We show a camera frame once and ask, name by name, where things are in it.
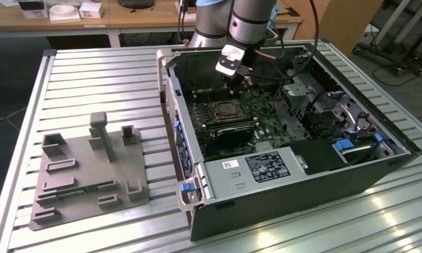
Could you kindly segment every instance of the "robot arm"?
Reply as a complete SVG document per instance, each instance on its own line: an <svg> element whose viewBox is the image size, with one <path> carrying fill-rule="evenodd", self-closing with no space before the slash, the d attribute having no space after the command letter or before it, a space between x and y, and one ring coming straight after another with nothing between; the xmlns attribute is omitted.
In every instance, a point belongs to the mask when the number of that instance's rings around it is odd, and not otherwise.
<svg viewBox="0 0 422 253"><path fill-rule="evenodd" d="M230 20L230 36L217 64L229 78L236 78L241 64L253 66L256 50L265 40L276 0L236 0Z"/></svg>
<svg viewBox="0 0 422 253"><path fill-rule="evenodd" d="M198 0L197 25L192 47L224 46L217 71L233 90L242 81L244 64L253 66L256 50L265 41L277 0Z"/></svg>

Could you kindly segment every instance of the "gray floor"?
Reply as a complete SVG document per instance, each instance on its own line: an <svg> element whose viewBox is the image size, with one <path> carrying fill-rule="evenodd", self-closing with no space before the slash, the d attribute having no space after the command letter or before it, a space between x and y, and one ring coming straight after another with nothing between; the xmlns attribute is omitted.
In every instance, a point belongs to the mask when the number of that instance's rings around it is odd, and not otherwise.
<svg viewBox="0 0 422 253"><path fill-rule="evenodd" d="M377 26L381 27L387 23L393 10L392 7L391 9L379 12L375 18L375 24ZM392 33L399 30L400 25L408 18L408 14L404 13L391 30ZM413 39L421 31L422 22L409 34L408 40L405 40L404 43L405 46L411 46ZM169 34L153 36L147 45L166 44L169 36ZM131 46L145 44L147 39L149 35L142 34L137 37L126 38L125 42ZM46 38L0 39L0 118L27 105L43 50L50 48L50 43ZM369 52L363 52L360 55L355 55L351 58L368 74L371 74L380 66L389 64L388 61L379 56L373 56ZM384 82L399 84L415 77L415 75L404 74L404 76L397 77L388 69L384 69L379 71L379 77ZM383 85L383 87L422 121L422 75L401 87L388 87L385 85ZM11 121L18 127L22 125L23 116L24 112L11 118ZM0 191L18 136L19 133L8 122L0 122Z"/></svg>

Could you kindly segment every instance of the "circuit board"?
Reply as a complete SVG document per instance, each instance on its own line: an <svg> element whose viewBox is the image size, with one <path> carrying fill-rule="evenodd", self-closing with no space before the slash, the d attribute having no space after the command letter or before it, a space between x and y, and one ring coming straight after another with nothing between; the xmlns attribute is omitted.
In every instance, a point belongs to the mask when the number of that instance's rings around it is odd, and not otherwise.
<svg viewBox="0 0 422 253"><path fill-rule="evenodd" d="M276 114L273 97L274 94L264 90L249 90L238 99L189 105L206 161L289 145L292 137ZM233 134L236 129L248 130L249 135ZM226 132L225 140L220 144L220 136Z"/></svg>

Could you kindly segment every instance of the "white container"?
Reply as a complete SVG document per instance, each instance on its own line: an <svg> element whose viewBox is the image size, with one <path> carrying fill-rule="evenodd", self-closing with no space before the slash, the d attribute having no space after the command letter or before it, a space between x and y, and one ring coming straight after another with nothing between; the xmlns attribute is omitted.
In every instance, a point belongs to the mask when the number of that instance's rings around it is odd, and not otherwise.
<svg viewBox="0 0 422 253"><path fill-rule="evenodd" d="M379 28L375 27L372 24L369 24L365 29L364 36L360 39L360 42L369 45L373 42L375 37L377 36L379 32L380 32Z"/></svg>
<svg viewBox="0 0 422 253"><path fill-rule="evenodd" d="M26 18L49 17L47 5L45 2L19 2Z"/></svg>
<svg viewBox="0 0 422 253"><path fill-rule="evenodd" d="M81 7L81 16L85 18L102 18L103 5L101 3L83 3Z"/></svg>
<svg viewBox="0 0 422 253"><path fill-rule="evenodd" d="M53 24L82 21L77 7L67 4L55 5L50 8L50 22Z"/></svg>

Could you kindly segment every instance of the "metal table surface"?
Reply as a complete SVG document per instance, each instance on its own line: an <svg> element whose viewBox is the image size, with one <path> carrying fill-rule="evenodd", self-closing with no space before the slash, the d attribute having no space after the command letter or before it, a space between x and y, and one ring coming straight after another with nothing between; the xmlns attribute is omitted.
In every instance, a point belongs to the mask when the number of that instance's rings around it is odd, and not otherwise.
<svg viewBox="0 0 422 253"><path fill-rule="evenodd" d="M45 56L0 197L0 252L422 252L422 156L363 194L198 242L177 203L157 89L155 52L169 46L58 51ZM320 51L422 149L422 124L331 45ZM43 135L142 130L147 205L31 231Z"/></svg>

